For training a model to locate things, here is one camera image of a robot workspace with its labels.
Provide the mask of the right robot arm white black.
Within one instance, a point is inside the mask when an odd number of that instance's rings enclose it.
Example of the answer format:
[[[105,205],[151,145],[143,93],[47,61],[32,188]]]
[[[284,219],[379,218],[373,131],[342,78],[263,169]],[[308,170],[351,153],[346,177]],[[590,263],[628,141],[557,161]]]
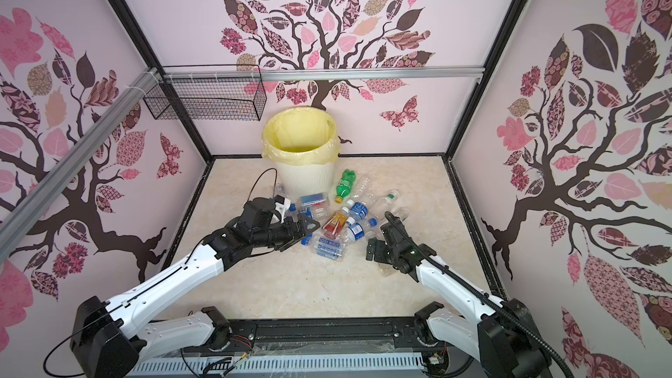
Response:
[[[444,342],[479,362],[488,377],[549,377],[552,357],[530,312],[522,303],[481,290],[450,268],[436,251],[417,244],[402,219],[385,213],[383,238],[370,239],[367,260],[389,265],[435,292],[440,303],[416,314],[420,339]]]

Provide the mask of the clear bottle green cap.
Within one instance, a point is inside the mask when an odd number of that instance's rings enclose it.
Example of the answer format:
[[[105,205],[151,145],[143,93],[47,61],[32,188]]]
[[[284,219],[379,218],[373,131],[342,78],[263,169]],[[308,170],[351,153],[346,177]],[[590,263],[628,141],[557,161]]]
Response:
[[[390,264],[378,264],[378,270],[384,278],[387,276],[389,277],[396,272],[394,267]]]
[[[371,208],[371,215],[374,217],[382,217],[394,206],[399,195],[400,192],[397,189],[391,189],[379,196]]]

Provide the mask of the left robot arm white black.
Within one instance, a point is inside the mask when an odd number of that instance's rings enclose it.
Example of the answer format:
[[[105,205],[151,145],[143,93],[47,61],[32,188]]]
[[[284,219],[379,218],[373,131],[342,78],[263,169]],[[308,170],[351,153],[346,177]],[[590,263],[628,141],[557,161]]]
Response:
[[[213,306],[177,320],[156,316],[206,281],[250,258],[257,248],[285,251],[316,232],[320,223],[279,199],[247,201],[240,216],[199,241],[153,278],[102,301],[91,297],[77,310],[69,347],[87,377],[124,377],[139,362],[182,348],[226,348],[230,322]]]

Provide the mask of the clear bottle green cap front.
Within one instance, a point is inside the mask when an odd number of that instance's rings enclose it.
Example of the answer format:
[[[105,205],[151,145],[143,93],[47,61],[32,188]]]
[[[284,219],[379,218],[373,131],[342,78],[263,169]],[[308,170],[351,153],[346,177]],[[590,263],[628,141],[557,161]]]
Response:
[[[394,267],[390,264],[378,264],[378,270],[384,278],[387,276],[389,277],[396,272]]]

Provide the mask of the clear bottle white label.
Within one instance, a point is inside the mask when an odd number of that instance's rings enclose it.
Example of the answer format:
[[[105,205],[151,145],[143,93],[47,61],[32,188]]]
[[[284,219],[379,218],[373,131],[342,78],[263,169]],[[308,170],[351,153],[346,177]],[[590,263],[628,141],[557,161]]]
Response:
[[[399,218],[402,221],[405,221],[406,219],[408,219],[410,214],[411,214],[411,210],[409,208],[407,208],[407,206],[402,206],[401,208],[397,208],[393,212],[393,215],[395,215],[395,217]]]

